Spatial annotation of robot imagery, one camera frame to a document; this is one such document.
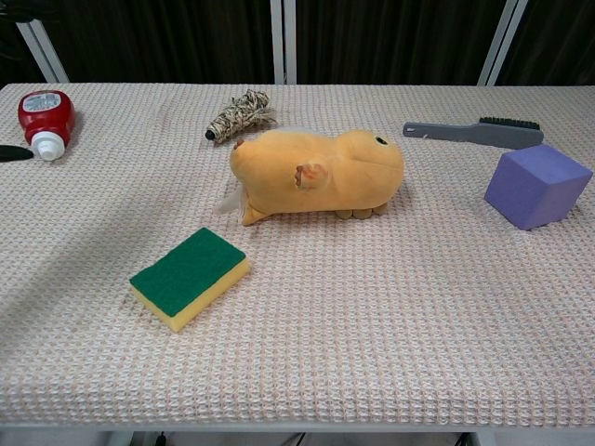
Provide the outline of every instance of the yellow sponge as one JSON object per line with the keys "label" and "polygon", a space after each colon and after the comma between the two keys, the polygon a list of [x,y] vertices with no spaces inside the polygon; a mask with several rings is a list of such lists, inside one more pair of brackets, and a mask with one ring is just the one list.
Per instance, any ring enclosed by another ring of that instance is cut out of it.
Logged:
{"label": "yellow sponge", "polygon": [[135,297],[178,332],[249,270],[242,251],[202,228],[130,283]]}

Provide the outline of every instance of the bottle label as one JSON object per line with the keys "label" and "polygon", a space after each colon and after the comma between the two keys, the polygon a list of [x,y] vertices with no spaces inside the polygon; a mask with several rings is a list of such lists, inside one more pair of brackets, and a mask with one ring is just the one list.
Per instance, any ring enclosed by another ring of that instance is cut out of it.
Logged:
{"label": "bottle label", "polygon": [[26,112],[45,112],[55,109],[62,102],[60,95],[56,93],[41,93],[29,96],[23,101],[22,108]]}

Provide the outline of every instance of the yellow plush toy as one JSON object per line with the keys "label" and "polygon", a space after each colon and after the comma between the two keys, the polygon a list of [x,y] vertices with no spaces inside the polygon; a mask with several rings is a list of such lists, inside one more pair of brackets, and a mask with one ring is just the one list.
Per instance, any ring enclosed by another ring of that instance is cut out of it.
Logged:
{"label": "yellow plush toy", "polygon": [[381,215],[401,186],[404,169],[399,147],[365,130],[336,138],[271,130],[238,140],[230,163],[242,187],[219,212],[240,207],[246,226],[281,213]]}

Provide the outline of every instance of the white bottle cap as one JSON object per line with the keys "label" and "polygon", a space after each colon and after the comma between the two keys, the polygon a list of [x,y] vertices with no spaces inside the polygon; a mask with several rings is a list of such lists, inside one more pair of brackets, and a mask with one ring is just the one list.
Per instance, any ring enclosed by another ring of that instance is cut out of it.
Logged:
{"label": "white bottle cap", "polygon": [[33,135],[31,148],[42,160],[54,161],[64,154],[64,140],[53,132],[38,132]]}

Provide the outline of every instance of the purple block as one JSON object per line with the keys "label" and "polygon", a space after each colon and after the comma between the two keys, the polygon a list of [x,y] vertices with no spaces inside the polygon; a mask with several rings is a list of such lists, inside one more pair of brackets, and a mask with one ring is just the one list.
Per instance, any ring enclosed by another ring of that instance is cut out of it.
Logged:
{"label": "purple block", "polygon": [[562,220],[593,176],[546,144],[500,158],[485,200],[520,230]]}

